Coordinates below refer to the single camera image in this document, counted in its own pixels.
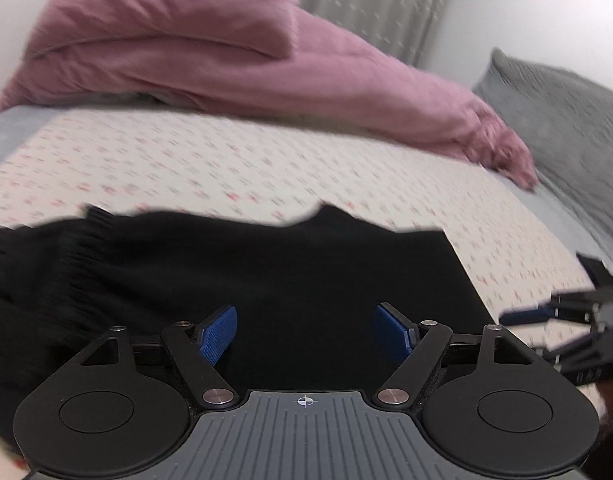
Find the bedding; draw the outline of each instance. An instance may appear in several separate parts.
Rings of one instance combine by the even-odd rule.
[[[499,49],[474,91],[526,142],[543,186],[576,215],[613,266],[613,92]]]
[[[64,27],[61,39],[51,45],[45,39],[53,29],[43,23],[60,14],[61,7],[49,5],[30,39],[30,53],[36,55],[25,60],[2,92],[0,110],[142,92],[213,114],[309,114],[478,162],[523,189],[535,186],[529,150],[474,94],[408,67],[298,7],[289,12],[298,33],[292,55],[273,59],[216,41],[189,39],[184,27],[190,22],[153,12],[142,17],[144,22],[127,25],[122,19],[107,29],[81,4],[69,9],[71,1],[58,0],[68,9],[61,13],[68,19],[56,20]],[[196,10],[192,1],[184,7],[186,16]],[[166,22],[166,29],[160,22]],[[138,29],[157,30],[157,37],[136,38]],[[76,43],[68,40],[65,45],[65,34]]]
[[[0,225],[81,216],[87,203],[279,225],[313,214],[321,201],[395,231],[443,229],[494,319],[551,290],[590,286],[570,251],[499,179],[359,128],[166,106],[16,107],[0,115]],[[550,322],[514,332],[555,345],[584,329]],[[595,390],[585,393],[600,409]]]
[[[548,188],[539,184],[531,193],[527,193],[509,180],[496,173],[491,173],[506,189],[528,208],[571,254],[589,254],[604,261],[613,272],[613,260],[602,250],[593,235],[587,231],[578,216],[565,206]]]
[[[296,0],[50,0],[25,58],[77,43],[155,36],[211,40],[288,57]]]

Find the gray gripper base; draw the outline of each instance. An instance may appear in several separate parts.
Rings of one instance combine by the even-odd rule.
[[[202,415],[171,456],[125,480],[484,478],[437,453],[409,416],[375,410],[358,392],[253,392],[235,410]],[[557,478],[586,477],[570,471]]]

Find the metal pivot bolt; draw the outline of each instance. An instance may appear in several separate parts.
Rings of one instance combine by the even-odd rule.
[[[378,400],[385,404],[403,404],[409,400],[409,394],[399,388],[386,388],[378,393]]]
[[[226,404],[234,399],[234,394],[224,388],[214,388],[204,392],[202,399],[209,404]]]

